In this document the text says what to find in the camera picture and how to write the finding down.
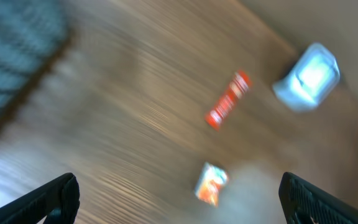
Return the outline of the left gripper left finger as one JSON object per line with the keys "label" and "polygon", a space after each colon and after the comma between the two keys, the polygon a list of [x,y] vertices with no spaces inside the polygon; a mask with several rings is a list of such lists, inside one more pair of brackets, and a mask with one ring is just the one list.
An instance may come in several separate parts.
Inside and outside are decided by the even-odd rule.
{"label": "left gripper left finger", "polygon": [[1,207],[0,224],[74,224],[79,207],[79,184],[68,172]]}

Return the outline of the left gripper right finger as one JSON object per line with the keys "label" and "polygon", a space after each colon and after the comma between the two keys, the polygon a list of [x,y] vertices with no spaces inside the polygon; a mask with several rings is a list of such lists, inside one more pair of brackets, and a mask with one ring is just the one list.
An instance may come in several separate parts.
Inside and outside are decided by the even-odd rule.
{"label": "left gripper right finger", "polygon": [[283,174],[278,196],[287,223],[358,224],[358,209],[291,172]]}

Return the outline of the orange juice carton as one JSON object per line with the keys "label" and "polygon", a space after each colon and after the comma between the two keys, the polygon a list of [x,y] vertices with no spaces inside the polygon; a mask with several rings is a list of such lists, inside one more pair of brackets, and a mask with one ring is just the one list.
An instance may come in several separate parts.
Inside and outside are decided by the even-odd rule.
{"label": "orange juice carton", "polygon": [[229,176],[221,167],[205,162],[195,186],[195,196],[214,207],[219,205],[219,194],[228,183]]}

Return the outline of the red coffee stick sachet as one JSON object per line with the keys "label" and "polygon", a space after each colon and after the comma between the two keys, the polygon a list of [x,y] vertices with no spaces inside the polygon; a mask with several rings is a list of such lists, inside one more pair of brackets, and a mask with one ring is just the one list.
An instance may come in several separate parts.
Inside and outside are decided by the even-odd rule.
{"label": "red coffee stick sachet", "polygon": [[205,121],[215,130],[219,130],[229,113],[250,90],[251,86],[252,83],[246,72],[242,70],[236,71],[224,93],[210,111],[206,113]]}

